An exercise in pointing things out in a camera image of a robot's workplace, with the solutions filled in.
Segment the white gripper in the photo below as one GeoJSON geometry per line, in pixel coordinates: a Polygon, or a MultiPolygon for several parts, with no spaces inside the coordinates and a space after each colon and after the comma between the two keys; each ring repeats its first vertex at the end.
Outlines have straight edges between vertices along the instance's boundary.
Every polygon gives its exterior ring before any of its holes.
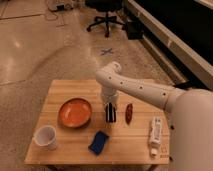
{"type": "Polygon", "coordinates": [[[101,99],[103,103],[105,104],[104,110],[105,112],[108,111],[109,103],[113,104],[113,108],[115,111],[117,111],[117,99],[118,99],[118,93],[116,90],[113,89],[102,89],[101,90],[101,99]]]}

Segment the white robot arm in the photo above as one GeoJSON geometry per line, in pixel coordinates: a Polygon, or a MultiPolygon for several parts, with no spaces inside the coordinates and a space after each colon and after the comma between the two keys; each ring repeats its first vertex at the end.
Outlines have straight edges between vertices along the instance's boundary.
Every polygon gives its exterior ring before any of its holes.
{"type": "Polygon", "coordinates": [[[96,72],[103,102],[116,102],[119,90],[169,113],[169,170],[213,171],[213,92],[132,79],[121,70],[113,61],[96,72]]]}

